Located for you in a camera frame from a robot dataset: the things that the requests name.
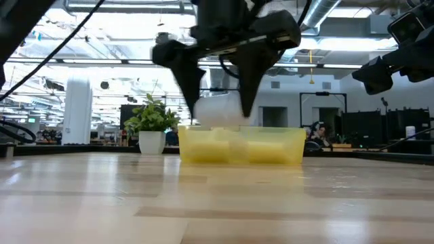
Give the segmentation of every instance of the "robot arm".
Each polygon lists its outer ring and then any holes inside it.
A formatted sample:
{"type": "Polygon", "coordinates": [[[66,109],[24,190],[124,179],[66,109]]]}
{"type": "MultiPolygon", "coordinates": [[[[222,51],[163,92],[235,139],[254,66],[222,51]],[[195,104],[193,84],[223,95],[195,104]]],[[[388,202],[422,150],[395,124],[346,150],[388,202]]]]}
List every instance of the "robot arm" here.
{"type": "Polygon", "coordinates": [[[251,9],[246,0],[192,1],[197,5],[197,26],[191,28],[191,36],[197,43],[187,46],[171,40],[153,48],[153,62],[171,69],[193,116],[205,74],[198,67],[199,59],[217,57],[238,68],[241,107],[244,117],[249,117],[265,72],[285,49],[300,45],[300,28],[288,11],[256,18],[270,1],[251,0],[251,9]]]}

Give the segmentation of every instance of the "white pot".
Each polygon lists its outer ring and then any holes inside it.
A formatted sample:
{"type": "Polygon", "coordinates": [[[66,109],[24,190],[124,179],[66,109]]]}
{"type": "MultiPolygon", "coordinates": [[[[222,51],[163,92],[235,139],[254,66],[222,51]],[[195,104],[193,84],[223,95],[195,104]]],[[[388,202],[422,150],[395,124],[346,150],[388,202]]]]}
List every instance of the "white pot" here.
{"type": "Polygon", "coordinates": [[[159,155],[165,146],[165,133],[160,131],[140,131],[138,145],[142,154],[159,155]]]}

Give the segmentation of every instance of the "exposed pipe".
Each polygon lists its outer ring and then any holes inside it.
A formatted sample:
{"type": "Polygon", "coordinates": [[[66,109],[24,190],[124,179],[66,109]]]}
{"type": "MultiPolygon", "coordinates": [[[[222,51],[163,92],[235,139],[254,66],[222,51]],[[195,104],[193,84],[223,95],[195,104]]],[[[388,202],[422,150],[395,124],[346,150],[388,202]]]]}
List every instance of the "exposed pipe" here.
{"type": "Polygon", "coordinates": [[[300,27],[301,31],[318,28],[340,2],[341,0],[316,0],[300,27]]]}

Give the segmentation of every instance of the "white column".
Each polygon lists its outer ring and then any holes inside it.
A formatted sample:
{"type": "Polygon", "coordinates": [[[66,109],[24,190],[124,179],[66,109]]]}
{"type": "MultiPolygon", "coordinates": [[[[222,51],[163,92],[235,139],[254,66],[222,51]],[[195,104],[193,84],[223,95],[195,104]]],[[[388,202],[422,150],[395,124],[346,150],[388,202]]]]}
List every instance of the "white column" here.
{"type": "Polygon", "coordinates": [[[92,95],[89,77],[74,70],[66,85],[62,145],[90,143],[92,95]]]}

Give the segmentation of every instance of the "box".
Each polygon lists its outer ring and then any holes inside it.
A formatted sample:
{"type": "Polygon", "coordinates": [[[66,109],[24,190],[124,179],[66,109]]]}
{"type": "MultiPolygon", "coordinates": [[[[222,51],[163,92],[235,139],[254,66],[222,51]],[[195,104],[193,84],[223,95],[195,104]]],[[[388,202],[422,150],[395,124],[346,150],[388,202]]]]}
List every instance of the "box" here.
{"type": "Polygon", "coordinates": [[[180,126],[182,163],[302,163],[306,131],[298,128],[180,126]]]}

